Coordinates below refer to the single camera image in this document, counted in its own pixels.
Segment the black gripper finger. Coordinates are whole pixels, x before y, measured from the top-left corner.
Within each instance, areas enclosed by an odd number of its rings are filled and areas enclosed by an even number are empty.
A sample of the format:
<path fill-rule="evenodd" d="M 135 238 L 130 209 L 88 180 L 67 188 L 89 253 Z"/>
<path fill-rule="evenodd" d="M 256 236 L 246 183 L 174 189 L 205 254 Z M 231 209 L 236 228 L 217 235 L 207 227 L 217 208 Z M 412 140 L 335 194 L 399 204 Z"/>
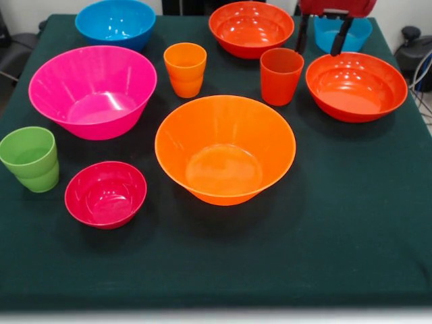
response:
<path fill-rule="evenodd" d="M 331 56 L 337 56 L 342 52 L 342 48 L 344 46 L 346 36 L 348 34 L 349 29 L 352 26 L 353 18 L 347 17 L 343 19 L 343 23 L 340 27 L 339 32 L 336 34 L 335 39 L 332 44 L 332 48 L 330 51 Z"/>
<path fill-rule="evenodd" d="M 297 54 L 303 54 L 307 45 L 307 30 L 309 18 L 309 15 L 302 15 L 295 48 L 295 52 L 297 52 Z"/>

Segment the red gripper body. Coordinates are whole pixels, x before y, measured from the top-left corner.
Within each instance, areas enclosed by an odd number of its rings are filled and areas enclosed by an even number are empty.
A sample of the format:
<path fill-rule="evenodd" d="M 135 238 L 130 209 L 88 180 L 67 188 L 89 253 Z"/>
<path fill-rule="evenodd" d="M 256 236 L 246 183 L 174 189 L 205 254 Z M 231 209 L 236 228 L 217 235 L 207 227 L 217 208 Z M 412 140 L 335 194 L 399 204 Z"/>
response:
<path fill-rule="evenodd" d="M 350 18 L 365 18 L 373 10 L 376 0 L 301 0 L 303 14 L 324 16 L 345 15 Z"/>

